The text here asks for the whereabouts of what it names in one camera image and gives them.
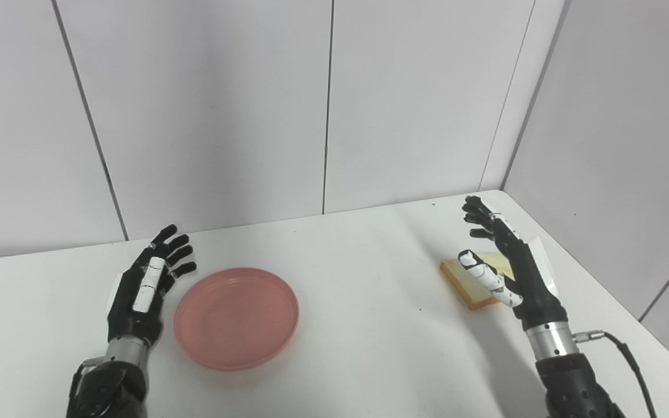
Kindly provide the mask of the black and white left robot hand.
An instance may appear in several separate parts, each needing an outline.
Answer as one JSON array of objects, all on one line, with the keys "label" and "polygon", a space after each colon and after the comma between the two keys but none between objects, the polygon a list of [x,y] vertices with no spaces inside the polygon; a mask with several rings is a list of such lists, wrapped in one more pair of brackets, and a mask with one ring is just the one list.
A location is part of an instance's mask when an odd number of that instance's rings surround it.
[{"label": "black and white left robot hand", "polygon": [[[109,342],[133,336],[151,348],[159,339],[164,328],[160,317],[164,297],[178,278],[197,270],[197,264],[193,261],[180,263],[192,255],[194,249],[189,244],[188,235],[177,233],[177,225],[167,225],[123,272],[107,316]],[[163,260],[164,265],[147,311],[138,312],[133,309],[133,304],[152,258]]]}]

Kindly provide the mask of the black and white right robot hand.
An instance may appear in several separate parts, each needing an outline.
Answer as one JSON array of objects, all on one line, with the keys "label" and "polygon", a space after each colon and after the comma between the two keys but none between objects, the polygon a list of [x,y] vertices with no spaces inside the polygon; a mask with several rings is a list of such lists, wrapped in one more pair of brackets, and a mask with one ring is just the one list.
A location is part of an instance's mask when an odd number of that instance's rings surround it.
[{"label": "black and white right robot hand", "polygon": [[470,236],[494,242],[500,254],[509,261],[513,277],[508,279],[472,250],[461,251],[458,255],[464,269],[497,301],[513,309],[523,330],[546,323],[567,322],[565,307],[546,285],[541,262],[536,259],[531,244],[517,235],[501,212],[495,211],[480,197],[468,196],[462,209],[465,222],[476,225]]}]

